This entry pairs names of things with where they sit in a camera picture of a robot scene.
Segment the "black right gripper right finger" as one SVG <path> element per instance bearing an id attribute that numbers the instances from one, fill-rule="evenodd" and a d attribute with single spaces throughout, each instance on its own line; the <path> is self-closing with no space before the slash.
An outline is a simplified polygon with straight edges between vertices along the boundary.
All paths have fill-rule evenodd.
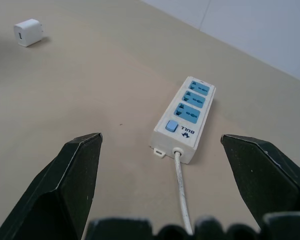
<path id="1" fill-rule="evenodd" d="M 300 167 L 272 143 L 224 134 L 220 139 L 239 193 L 258 225 L 263 216 L 300 212 Z"/>

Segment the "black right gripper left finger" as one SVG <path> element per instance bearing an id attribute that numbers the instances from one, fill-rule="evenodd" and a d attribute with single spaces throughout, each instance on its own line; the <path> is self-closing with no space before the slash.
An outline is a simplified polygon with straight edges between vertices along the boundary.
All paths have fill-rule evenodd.
<path id="1" fill-rule="evenodd" d="M 64 144 L 0 226 L 0 240 L 80 240 L 94 199 L 103 135 Z"/>

